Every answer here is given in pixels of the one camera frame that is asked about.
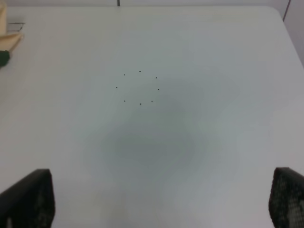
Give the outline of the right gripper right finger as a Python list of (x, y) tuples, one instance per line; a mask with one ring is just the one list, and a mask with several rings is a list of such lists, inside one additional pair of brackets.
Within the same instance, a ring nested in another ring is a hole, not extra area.
[(288, 167), (274, 171), (268, 211), (275, 228), (304, 226), (304, 177)]

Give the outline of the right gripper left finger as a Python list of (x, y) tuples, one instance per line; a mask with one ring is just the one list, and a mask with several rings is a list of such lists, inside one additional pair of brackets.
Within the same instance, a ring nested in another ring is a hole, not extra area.
[(49, 169), (37, 169), (0, 194), (2, 228), (50, 228), (56, 206)]

